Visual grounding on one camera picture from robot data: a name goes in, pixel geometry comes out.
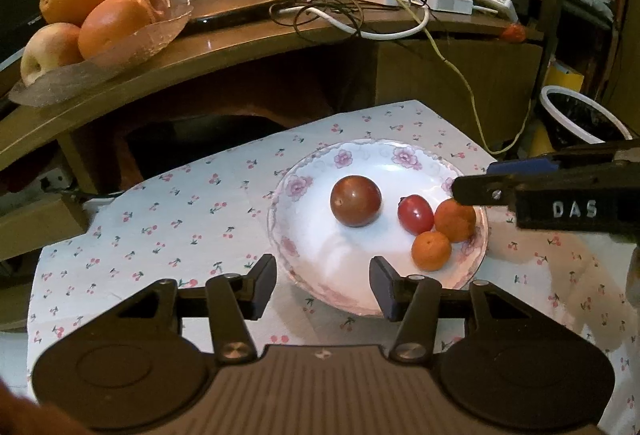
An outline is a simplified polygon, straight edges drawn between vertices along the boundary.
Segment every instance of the yellow cable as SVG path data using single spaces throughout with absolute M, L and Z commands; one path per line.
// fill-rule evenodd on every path
M 414 11 L 411 10 L 411 7 L 407 3 L 405 3 L 404 0 L 395 0 L 395 1 L 398 3 L 398 5 L 400 7 L 405 9 L 418 24 L 421 23 L 420 18 L 415 14 Z M 513 139 L 513 142 L 511 142 L 510 145 L 508 145 L 507 147 L 505 147 L 505 148 L 503 148 L 501 150 L 498 150 L 498 151 L 491 150 L 491 148 L 489 148 L 489 145 L 486 143 L 486 139 L 484 137 L 484 131 L 482 131 L 482 124 L 480 123 L 480 118 L 478 116 L 478 110 L 476 108 L 476 96 L 474 95 L 474 91 L 471 88 L 471 85 L 466 80 L 466 78 L 462 74 L 462 72 L 460 72 L 460 70 L 457 68 L 457 66 L 454 65 L 453 63 L 451 63 L 449 60 L 446 59 L 446 57 L 444 57 L 442 55 L 442 53 L 440 52 L 440 49 L 438 49 L 438 45 L 436 44 L 435 40 L 433 39 L 433 36 L 431 36 L 431 33 L 426 28 L 424 29 L 424 33 L 427 34 L 427 38 L 429 39 L 429 42 L 431 43 L 431 46 L 433 47 L 434 52 L 436 52 L 436 55 L 444 62 L 445 65 L 447 65 L 451 70 L 453 70 L 456 73 L 456 75 L 461 79 L 462 83 L 465 85 L 465 88 L 469 92 L 469 96 L 471 98 L 471 108 L 473 109 L 473 112 L 474 112 L 474 118 L 476 120 L 476 126 L 478 126 L 478 131 L 480 132 L 480 139 L 482 140 L 482 147 L 484 147 L 484 149 L 488 153 L 490 153 L 491 155 L 500 155 L 500 154 L 505 153 L 506 151 L 510 150 L 516 144 L 516 142 L 520 139 L 520 137 L 522 136 L 522 134 L 524 132 L 524 129 L 527 126 L 527 121 L 529 120 L 529 114 L 531 112 L 531 100 L 529 99 L 529 106 L 527 107 L 527 115 L 524 118 L 524 121 L 522 123 L 522 127 L 520 128 L 520 131 L 516 135 L 515 139 Z

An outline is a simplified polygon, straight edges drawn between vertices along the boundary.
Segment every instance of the red cherry tomato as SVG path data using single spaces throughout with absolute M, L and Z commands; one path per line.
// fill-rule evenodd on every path
M 412 235 L 420 235 L 433 227 L 433 210 L 420 195 L 409 195 L 400 199 L 398 220 Z

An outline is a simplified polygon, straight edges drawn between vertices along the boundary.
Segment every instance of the white tablecloth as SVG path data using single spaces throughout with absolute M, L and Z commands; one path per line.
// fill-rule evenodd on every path
M 173 278 L 184 288 L 204 285 L 216 274 L 246 273 L 260 255 L 271 252 L 266 211 L 280 178 L 318 148 L 364 137 L 419 144 L 465 174 L 480 174 L 492 161 L 429 108 L 408 101 L 334 115 L 147 180 L 102 208 L 85 235 L 42 250 L 29 312 L 29 376 L 38 356 L 56 340 L 157 279 Z M 612 253 L 617 249 L 616 259 L 599 261 L 577 235 L 518 231 L 504 208 L 488 209 L 488 217 L 490 245 L 476 277 L 603 349 L 616 370 L 616 391 L 601 427 L 636 435 L 638 314 L 623 293 L 630 248 L 621 252 L 608 239 L 597 239 L 611 245 Z M 333 309 L 281 273 L 264 316 L 249 329 L 258 347 L 389 345 L 397 325 Z M 206 320 L 186 320 L 184 336 L 211 351 Z M 446 349 L 460 336 L 462 321 L 441 321 L 436 349 Z

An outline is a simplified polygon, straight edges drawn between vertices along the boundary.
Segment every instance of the white floral plate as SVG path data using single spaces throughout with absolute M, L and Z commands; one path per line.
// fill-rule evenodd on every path
M 346 227 L 331 212 L 331 190 L 347 175 L 368 177 L 382 192 L 382 213 L 366 227 Z M 274 194 L 268 228 L 276 258 L 313 297 L 358 316 L 382 315 L 369 288 L 369 261 L 374 256 L 384 256 L 402 276 L 426 274 L 444 288 L 462 288 L 486 251 L 484 209 L 476 208 L 475 236 L 453 244 L 447 264 L 431 273 L 414 265 L 415 237 L 398 222 L 402 196 L 421 195 L 435 211 L 451 197 L 451 183 L 460 175 L 442 157 L 392 140 L 361 139 L 318 150 L 293 166 Z

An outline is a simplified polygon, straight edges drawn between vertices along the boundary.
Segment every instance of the floor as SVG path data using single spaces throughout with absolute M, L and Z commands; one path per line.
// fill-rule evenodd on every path
M 15 395 L 26 395 L 27 334 L 0 332 L 0 379 Z

